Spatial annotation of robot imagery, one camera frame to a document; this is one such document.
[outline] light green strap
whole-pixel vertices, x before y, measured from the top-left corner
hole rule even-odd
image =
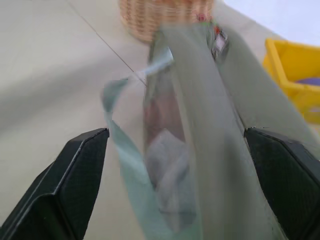
[[[201,240],[198,220],[180,233],[172,232],[159,212],[156,195],[143,156],[127,134],[113,121],[112,114],[128,79],[112,81],[104,88],[102,103],[121,166],[128,197],[147,240]]]

